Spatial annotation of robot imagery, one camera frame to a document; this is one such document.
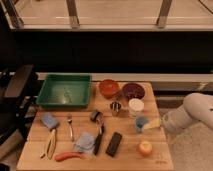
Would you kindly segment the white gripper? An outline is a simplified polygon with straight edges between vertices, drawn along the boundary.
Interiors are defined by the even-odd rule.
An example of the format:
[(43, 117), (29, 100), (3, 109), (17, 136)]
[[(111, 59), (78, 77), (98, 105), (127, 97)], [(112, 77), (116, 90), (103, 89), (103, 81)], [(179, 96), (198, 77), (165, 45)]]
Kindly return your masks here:
[[(180, 133), (187, 126), (187, 113), (183, 106), (177, 109), (171, 110), (163, 115), (162, 125), (170, 133)], [(144, 130), (159, 128), (161, 126), (160, 119), (154, 119), (149, 123), (146, 123), (143, 127)]]

